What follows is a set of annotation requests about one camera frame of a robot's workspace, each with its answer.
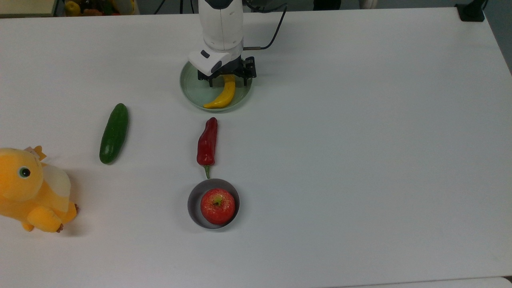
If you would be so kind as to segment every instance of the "stuffed animal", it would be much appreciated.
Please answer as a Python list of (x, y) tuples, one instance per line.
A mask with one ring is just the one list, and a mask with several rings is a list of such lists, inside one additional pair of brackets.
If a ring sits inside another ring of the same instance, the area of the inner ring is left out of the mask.
[(69, 201), (67, 174), (41, 163), (45, 157), (41, 146), (0, 149), (0, 215), (20, 221), (27, 231), (60, 232), (78, 206)]

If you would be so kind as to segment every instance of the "black cable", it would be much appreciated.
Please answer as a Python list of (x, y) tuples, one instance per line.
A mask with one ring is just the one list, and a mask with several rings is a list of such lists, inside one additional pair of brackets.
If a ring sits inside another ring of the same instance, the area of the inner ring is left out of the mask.
[(274, 11), (278, 11), (279, 9), (283, 8), (283, 7), (287, 7), (288, 4), (287, 3), (284, 3), (284, 4), (281, 4), (277, 7), (275, 7), (274, 9), (270, 9), (270, 10), (260, 10), (260, 9), (256, 9), (256, 7), (253, 7), (251, 6), (251, 4), (249, 4), (249, 2), (247, 0), (242, 0), (242, 2), (247, 6), (249, 7), (249, 9), (251, 9), (252, 11), (255, 11), (255, 12), (258, 12), (258, 13), (270, 13), (270, 12), (274, 12)]
[(244, 50), (265, 50), (265, 49), (269, 48), (270, 45), (272, 45), (272, 43), (274, 43), (275, 37), (278, 35), (279, 28), (281, 27), (281, 23), (283, 23), (283, 19), (285, 17), (286, 10), (288, 9), (288, 5), (286, 3), (284, 3), (284, 4), (278, 6), (278, 7), (274, 8), (274, 9), (270, 9), (270, 10), (256, 10), (256, 9), (254, 9), (254, 7), (252, 7), (247, 2), (247, 0), (243, 0), (243, 1), (244, 1), (245, 5), (247, 5), (247, 7), (249, 7), (251, 10), (259, 12), (259, 13), (269, 13), (269, 12), (276, 11), (277, 9), (280, 9), (283, 6), (285, 7), (285, 9), (283, 10), (283, 14), (281, 15), (281, 19), (279, 20), (278, 27), (275, 30), (274, 37), (272, 37), (272, 40), (270, 41), (270, 43), (267, 46), (265, 46), (265, 47), (244, 47)]
[(162, 0), (162, 3), (160, 3), (160, 6), (158, 6), (158, 9), (157, 11), (155, 11), (155, 14), (158, 13), (158, 11), (160, 11), (160, 8), (162, 8), (162, 5), (164, 4), (165, 0)]

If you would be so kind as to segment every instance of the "pepper stem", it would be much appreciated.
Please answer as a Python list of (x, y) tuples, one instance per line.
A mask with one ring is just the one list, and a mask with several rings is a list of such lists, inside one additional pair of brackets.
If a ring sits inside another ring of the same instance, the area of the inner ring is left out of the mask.
[(206, 179), (210, 179), (210, 165), (205, 165), (204, 171), (206, 172)]

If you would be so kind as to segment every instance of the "yellow banana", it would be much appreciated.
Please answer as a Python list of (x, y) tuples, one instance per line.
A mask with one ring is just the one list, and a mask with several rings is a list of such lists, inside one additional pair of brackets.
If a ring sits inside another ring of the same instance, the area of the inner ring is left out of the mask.
[(215, 100), (203, 105), (204, 108), (224, 108), (233, 100), (235, 91), (234, 75), (222, 75), (222, 77), (224, 78), (224, 90), (222, 90), (222, 93), (217, 96)]

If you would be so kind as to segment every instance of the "cucumber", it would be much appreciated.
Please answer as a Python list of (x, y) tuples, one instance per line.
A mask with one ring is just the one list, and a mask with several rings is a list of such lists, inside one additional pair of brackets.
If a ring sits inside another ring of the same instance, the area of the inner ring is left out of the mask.
[(128, 108), (123, 103), (119, 103), (110, 113), (103, 138), (101, 138), (99, 159), (102, 163), (111, 164), (119, 156), (128, 132), (128, 123)]

